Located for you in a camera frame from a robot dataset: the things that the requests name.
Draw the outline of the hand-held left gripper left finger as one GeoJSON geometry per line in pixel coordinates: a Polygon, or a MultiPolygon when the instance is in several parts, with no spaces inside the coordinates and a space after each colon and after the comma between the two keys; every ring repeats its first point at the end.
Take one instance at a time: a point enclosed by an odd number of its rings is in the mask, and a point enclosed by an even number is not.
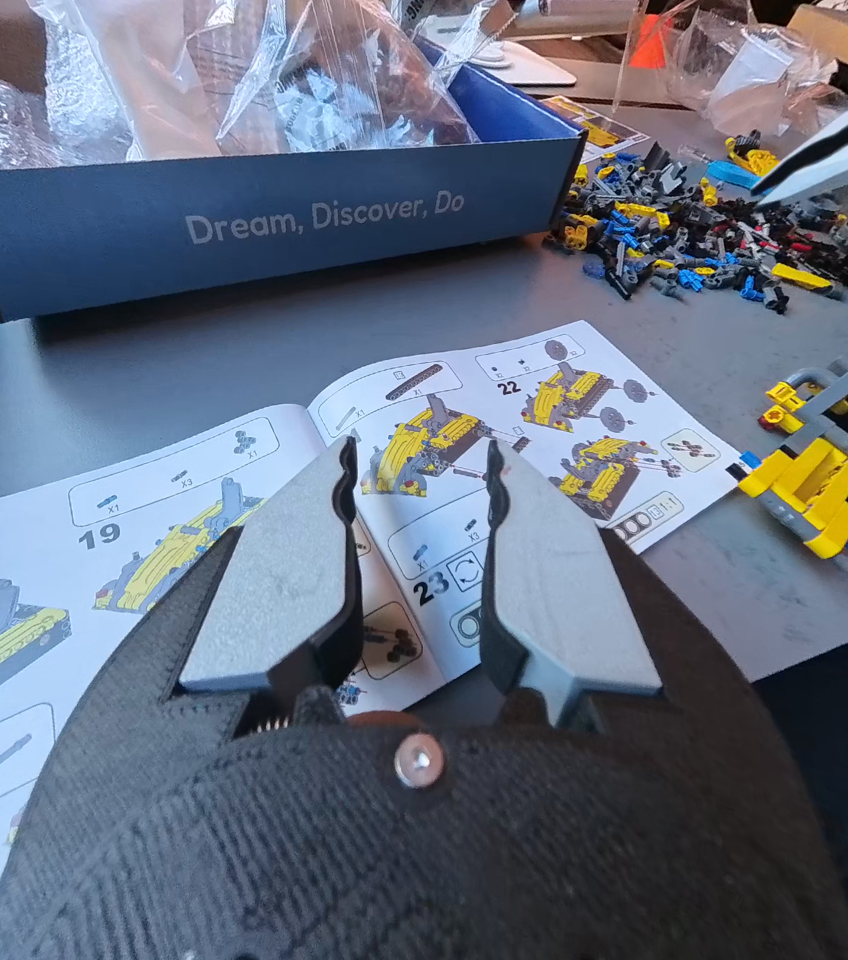
{"type": "Polygon", "coordinates": [[[348,678],[362,649],[356,480],[356,440],[339,438],[244,522],[185,690],[335,690],[348,678]]]}

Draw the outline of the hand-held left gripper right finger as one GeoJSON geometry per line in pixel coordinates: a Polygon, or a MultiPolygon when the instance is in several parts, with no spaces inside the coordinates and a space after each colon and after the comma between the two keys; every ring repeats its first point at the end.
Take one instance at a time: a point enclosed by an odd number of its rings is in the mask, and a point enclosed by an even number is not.
{"type": "Polygon", "coordinates": [[[534,690],[565,727],[593,693],[653,696],[662,681],[596,523],[512,447],[492,440],[481,664],[497,690],[534,690]]]}

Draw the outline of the pile of small building pieces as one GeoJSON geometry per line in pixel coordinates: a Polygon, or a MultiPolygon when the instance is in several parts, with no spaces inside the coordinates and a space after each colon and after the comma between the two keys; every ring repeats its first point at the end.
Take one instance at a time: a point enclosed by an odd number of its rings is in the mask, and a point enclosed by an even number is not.
{"type": "Polygon", "coordinates": [[[642,287],[680,300],[685,292],[732,290],[778,315],[790,288],[770,275],[783,262],[848,290],[848,219],[823,195],[761,207],[727,196],[731,184],[693,180],[659,144],[642,157],[602,154],[581,164],[543,246],[580,257],[581,270],[624,300],[642,287]]]}

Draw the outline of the grey desk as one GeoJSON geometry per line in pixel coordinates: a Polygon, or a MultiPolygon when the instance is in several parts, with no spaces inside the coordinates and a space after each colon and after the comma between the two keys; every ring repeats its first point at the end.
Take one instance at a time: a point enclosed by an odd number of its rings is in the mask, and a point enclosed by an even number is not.
{"type": "MultiPolygon", "coordinates": [[[[109,466],[252,410],[304,404],[363,365],[586,320],[736,450],[766,450],[765,390],[848,350],[842,302],[779,317],[728,291],[622,300],[537,237],[0,324],[0,497],[109,466]]],[[[848,573],[731,494],[646,561],[784,701],[848,689],[848,573]]]]}

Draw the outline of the pale adjoining table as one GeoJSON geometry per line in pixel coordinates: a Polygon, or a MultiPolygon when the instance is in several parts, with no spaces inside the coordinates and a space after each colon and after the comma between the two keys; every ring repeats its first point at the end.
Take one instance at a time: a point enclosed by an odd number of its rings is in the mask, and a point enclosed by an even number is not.
{"type": "MultiPolygon", "coordinates": [[[[699,2],[730,14],[751,14],[758,22],[795,29],[838,63],[835,83],[848,93],[848,2],[699,2]]],[[[627,29],[638,2],[525,2],[502,38],[520,42],[574,76],[570,97],[609,105],[620,93],[629,107],[679,109],[663,69],[629,66],[622,86],[619,69],[627,29]]]]}

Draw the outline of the small yellow curved panel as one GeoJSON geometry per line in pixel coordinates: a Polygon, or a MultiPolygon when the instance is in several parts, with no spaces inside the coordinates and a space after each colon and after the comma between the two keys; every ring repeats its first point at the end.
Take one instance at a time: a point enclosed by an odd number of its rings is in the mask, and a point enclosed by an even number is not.
{"type": "Polygon", "coordinates": [[[776,263],[770,275],[782,282],[788,282],[801,289],[830,296],[837,293],[835,284],[817,273],[801,270],[783,262],[776,263]]]}

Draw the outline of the clear plastic bag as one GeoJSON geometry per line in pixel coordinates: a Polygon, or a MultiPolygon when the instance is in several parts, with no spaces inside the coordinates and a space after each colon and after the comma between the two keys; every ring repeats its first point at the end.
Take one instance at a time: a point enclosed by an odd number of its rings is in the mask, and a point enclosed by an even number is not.
{"type": "Polygon", "coordinates": [[[750,2],[694,1],[682,101],[720,133],[817,134],[848,111],[838,63],[800,33],[759,23],[750,2]]]}

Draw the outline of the blue brick separator tool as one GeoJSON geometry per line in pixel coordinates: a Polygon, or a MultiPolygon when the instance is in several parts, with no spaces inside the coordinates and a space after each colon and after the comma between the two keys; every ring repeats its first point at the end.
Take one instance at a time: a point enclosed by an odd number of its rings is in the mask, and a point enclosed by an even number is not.
{"type": "Polygon", "coordinates": [[[711,181],[721,182],[744,189],[752,189],[761,179],[747,164],[737,162],[740,158],[713,160],[707,165],[707,176],[711,181]]]}

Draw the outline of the instruction booklet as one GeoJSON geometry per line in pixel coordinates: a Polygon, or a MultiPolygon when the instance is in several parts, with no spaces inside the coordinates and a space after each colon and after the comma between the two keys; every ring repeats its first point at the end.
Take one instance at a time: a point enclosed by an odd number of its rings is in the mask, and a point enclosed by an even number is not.
{"type": "Polygon", "coordinates": [[[585,321],[359,368],[129,461],[0,498],[0,874],[33,784],[118,643],[225,531],[357,441],[365,644],[347,714],[478,663],[489,442],[640,553],[727,495],[740,454],[585,321]]]}

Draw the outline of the yellow sticker sheet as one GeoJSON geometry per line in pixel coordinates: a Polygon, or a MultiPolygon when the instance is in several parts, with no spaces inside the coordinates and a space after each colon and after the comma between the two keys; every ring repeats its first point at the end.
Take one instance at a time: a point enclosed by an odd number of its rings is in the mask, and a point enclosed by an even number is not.
{"type": "Polygon", "coordinates": [[[584,130],[587,133],[586,150],[591,153],[604,155],[619,151],[633,151],[635,147],[648,140],[645,133],[568,97],[556,95],[540,103],[572,125],[584,130]]]}

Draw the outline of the partly built yellow vehicle model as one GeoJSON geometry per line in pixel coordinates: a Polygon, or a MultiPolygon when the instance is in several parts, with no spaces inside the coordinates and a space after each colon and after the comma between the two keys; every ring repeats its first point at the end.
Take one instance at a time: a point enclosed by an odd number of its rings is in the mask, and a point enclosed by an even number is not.
{"type": "Polygon", "coordinates": [[[728,472],[815,556],[848,570],[848,354],[802,367],[766,395],[759,425],[783,438],[728,472]]]}

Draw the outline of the pale sign stand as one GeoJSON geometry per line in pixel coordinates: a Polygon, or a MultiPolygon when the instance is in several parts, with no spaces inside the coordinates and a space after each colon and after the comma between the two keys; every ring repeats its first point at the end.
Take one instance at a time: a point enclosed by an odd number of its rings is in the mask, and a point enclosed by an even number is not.
{"type": "Polygon", "coordinates": [[[633,32],[646,2],[504,2],[514,14],[504,28],[490,14],[481,24],[481,47],[471,64],[514,87],[609,102],[620,92],[633,32]]]}

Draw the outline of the blue cardboard kit box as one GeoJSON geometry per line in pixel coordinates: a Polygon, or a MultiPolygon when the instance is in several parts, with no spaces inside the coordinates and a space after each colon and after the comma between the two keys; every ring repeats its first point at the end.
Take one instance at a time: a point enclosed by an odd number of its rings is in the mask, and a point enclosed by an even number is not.
{"type": "Polygon", "coordinates": [[[0,170],[0,322],[545,230],[586,135],[465,64],[477,141],[0,170]]]}

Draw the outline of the clear plastic bags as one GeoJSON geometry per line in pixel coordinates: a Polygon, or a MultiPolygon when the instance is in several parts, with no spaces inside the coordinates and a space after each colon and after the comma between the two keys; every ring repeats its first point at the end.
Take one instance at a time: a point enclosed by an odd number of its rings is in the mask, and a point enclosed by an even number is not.
{"type": "Polygon", "coordinates": [[[135,158],[477,141],[451,84],[504,2],[46,1],[90,42],[135,158]]]}

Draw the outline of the bubble wrap sheet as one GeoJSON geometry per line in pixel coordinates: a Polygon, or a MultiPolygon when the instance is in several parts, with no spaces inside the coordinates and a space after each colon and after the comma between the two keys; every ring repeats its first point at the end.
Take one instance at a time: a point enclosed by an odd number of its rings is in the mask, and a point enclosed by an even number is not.
{"type": "Polygon", "coordinates": [[[130,127],[90,42],[28,2],[0,2],[0,170],[134,158],[130,127]]]}

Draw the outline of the yellow long frame beam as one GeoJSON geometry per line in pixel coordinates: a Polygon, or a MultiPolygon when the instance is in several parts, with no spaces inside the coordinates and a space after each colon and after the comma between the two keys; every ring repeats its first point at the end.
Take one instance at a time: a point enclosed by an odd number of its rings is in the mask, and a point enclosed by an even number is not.
{"type": "Polygon", "coordinates": [[[738,163],[742,165],[747,164],[750,169],[752,169],[756,174],[759,174],[761,177],[769,173],[780,162],[772,151],[764,149],[763,146],[761,146],[761,148],[758,150],[752,150],[747,155],[737,153],[733,148],[733,140],[734,137],[730,137],[725,141],[728,158],[730,160],[740,158],[737,159],[738,163]]]}

